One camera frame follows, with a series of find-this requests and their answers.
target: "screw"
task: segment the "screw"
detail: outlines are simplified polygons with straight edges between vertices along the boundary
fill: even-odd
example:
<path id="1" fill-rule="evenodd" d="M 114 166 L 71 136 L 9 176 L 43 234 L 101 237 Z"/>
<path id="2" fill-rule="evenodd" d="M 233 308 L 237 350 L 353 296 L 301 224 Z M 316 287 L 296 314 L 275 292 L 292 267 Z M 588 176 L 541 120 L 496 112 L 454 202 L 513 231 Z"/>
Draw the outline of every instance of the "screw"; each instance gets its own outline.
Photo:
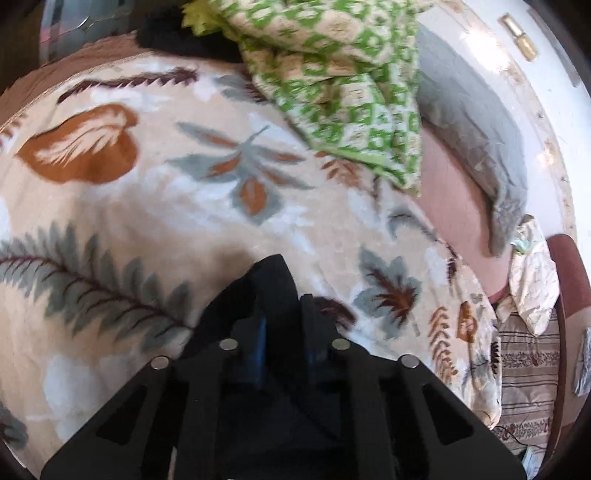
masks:
<path id="1" fill-rule="evenodd" d="M 400 361 L 406 368 L 416 368 L 420 363 L 414 355 L 403 355 Z"/>
<path id="2" fill-rule="evenodd" d="M 154 370 L 164 370 L 170 364 L 170 360 L 166 356 L 156 356 L 150 362 L 150 366 Z"/>
<path id="3" fill-rule="evenodd" d="M 349 350 L 351 346 L 351 342 L 344 338 L 335 338 L 332 342 L 332 347 L 335 350 Z"/>
<path id="4" fill-rule="evenodd" d="M 238 348 L 238 342 L 233 338 L 224 338 L 224 340 L 220 342 L 220 348 L 226 352 L 229 352 Z"/>

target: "green fern print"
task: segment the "green fern print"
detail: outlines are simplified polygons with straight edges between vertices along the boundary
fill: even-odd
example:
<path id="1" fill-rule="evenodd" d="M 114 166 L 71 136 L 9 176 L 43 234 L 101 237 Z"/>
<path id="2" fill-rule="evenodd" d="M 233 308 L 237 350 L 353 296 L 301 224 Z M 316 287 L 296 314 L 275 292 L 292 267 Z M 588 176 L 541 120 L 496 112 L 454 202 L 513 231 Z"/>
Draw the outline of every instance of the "green fern print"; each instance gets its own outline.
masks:
<path id="1" fill-rule="evenodd" d="M 39 229 L 37 238 L 26 234 L 0 244 L 0 281 L 16 285 L 34 300 L 50 292 L 45 316 L 62 314 L 75 335 L 100 319 L 100 333 L 116 329 L 116 339 L 143 331 L 142 348 L 167 343 L 185 325 L 191 310 L 186 283 L 163 300 L 155 274 L 144 278 L 142 261 L 129 262 L 120 275 L 109 251 L 101 253 L 91 237 L 80 255 L 74 227 L 62 235 L 53 223 Z"/>

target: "striped fabric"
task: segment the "striped fabric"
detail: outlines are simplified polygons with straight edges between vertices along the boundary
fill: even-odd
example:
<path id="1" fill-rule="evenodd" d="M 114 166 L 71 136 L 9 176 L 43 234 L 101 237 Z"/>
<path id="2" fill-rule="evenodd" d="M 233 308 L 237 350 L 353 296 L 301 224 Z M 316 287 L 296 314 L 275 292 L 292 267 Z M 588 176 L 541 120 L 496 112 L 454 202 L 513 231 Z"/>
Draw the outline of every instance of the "striped fabric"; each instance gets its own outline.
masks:
<path id="1" fill-rule="evenodd" d="M 521 443 L 544 450 L 548 443 L 558 386 L 560 335 L 556 311 L 547 330 L 538 338 L 528 331 L 515 312 L 499 324 L 502 379 L 502 416 L 494 433 L 513 453 L 525 450 Z M 539 455 L 541 449 L 535 449 Z"/>

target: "green towel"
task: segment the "green towel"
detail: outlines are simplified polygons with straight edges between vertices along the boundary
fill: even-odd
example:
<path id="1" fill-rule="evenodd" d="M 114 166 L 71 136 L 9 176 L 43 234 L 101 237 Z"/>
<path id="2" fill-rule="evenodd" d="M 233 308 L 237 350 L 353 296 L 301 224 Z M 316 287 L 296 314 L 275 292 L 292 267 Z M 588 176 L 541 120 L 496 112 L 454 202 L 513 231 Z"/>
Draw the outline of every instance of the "green towel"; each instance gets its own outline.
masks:
<path id="1" fill-rule="evenodd" d="M 419 190 L 413 1 L 205 1 L 253 84 L 313 148 Z"/>

